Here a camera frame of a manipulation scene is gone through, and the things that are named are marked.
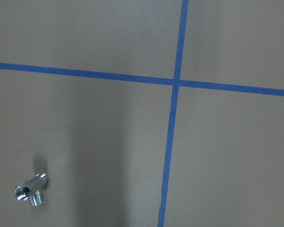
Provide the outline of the chrome tee pipe fitting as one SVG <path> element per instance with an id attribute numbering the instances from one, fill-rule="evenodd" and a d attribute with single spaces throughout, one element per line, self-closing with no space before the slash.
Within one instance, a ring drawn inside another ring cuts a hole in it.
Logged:
<path id="1" fill-rule="evenodd" d="M 18 201 L 28 201 L 32 207 L 44 202 L 42 190 L 48 184 L 48 176 L 45 173 L 37 174 L 30 180 L 15 187 L 14 195 Z"/>

